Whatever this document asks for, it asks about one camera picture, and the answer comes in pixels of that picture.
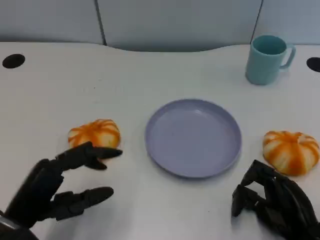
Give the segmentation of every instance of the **lavender plate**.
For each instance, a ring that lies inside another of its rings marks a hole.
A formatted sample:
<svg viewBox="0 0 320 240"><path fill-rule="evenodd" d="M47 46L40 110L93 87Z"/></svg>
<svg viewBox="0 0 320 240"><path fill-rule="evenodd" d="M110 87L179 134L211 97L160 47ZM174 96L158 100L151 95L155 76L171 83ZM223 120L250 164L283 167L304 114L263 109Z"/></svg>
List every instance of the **lavender plate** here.
<svg viewBox="0 0 320 240"><path fill-rule="evenodd" d="M145 145L149 156L167 171L206 178L231 167L241 150L241 131L222 107L182 99L161 107L149 120Z"/></svg>

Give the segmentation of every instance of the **orange striped pumpkin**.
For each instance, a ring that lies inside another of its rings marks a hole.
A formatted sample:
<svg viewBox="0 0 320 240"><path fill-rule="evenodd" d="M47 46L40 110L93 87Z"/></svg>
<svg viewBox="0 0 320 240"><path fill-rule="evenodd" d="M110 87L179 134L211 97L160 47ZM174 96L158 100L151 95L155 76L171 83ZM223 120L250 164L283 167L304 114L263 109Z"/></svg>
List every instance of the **orange striped pumpkin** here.
<svg viewBox="0 0 320 240"><path fill-rule="evenodd" d="M263 156L285 175L298 176L310 171L319 160L319 145L301 132L269 131L263 139Z"/></svg>
<svg viewBox="0 0 320 240"><path fill-rule="evenodd" d="M92 142L94 147L116 148L120 143L119 129L115 122L110 119L98 119L69 131L68 142L70 148L89 141Z"/></svg>

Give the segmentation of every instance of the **light blue mug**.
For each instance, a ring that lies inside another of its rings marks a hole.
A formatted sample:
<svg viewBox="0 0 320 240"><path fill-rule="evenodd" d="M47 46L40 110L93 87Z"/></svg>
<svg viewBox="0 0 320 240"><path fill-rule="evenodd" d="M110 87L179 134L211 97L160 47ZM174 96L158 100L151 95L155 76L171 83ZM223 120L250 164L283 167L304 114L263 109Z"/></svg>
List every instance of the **light blue mug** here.
<svg viewBox="0 0 320 240"><path fill-rule="evenodd" d="M288 48L292 49L291 54L286 64L281 65ZM245 76L252 84L270 84L276 80L280 69L290 67L295 54L295 46L286 44L285 41L277 36L258 36L250 46Z"/></svg>

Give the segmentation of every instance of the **black hole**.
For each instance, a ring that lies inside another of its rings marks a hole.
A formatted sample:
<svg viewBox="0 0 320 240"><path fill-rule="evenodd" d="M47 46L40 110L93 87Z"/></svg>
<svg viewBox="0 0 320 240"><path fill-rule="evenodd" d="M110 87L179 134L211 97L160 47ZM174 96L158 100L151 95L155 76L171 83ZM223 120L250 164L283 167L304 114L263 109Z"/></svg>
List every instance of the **black hole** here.
<svg viewBox="0 0 320 240"><path fill-rule="evenodd" d="M2 66L6 69L15 69L24 64L25 60L26 58L22 54L12 54L3 60Z"/></svg>
<svg viewBox="0 0 320 240"><path fill-rule="evenodd" d="M313 71L320 73L320 57L310 57L306 65Z"/></svg>

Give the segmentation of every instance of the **robotic hand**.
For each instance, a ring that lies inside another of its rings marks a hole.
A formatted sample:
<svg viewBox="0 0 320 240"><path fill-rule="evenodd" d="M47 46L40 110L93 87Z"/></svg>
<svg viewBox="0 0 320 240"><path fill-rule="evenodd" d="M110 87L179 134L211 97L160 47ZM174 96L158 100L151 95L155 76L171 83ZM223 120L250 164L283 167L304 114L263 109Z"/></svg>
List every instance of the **robotic hand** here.
<svg viewBox="0 0 320 240"><path fill-rule="evenodd" d="M6 211L1 212L0 240L37 240L29 230L37 221L48 218L60 221L75 217L111 197L114 193L111 187L88 189L79 194L72 191L55 193L64 180L64 171L83 165L95 170L105 170L107 166L98 159L113 158L121 154L119 149L93 147L91 142L86 142L61 153L54 160L39 161Z"/></svg>
<svg viewBox="0 0 320 240"><path fill-rule="evenodd" d="M245 187L252 182L264 187L265 199ZM287 240L320 240L320 224L307 195L294 181L257 160L232 194L232 216L244 208Z"/></svg>

